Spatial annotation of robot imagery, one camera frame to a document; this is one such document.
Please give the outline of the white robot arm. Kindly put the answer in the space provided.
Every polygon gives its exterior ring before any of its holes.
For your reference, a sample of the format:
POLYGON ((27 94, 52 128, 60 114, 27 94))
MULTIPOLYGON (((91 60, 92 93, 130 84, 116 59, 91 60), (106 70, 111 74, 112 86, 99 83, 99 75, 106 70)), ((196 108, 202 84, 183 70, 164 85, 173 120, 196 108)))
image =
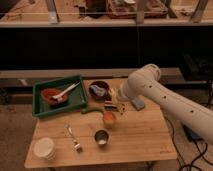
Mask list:
POLYGON ((132 72, 120 85, 117 98, 128 101, 143 95, 213 144, 213 111, 169 90, 159 83, 160 77, 160 68, 155 64, 147 64, 132 72))

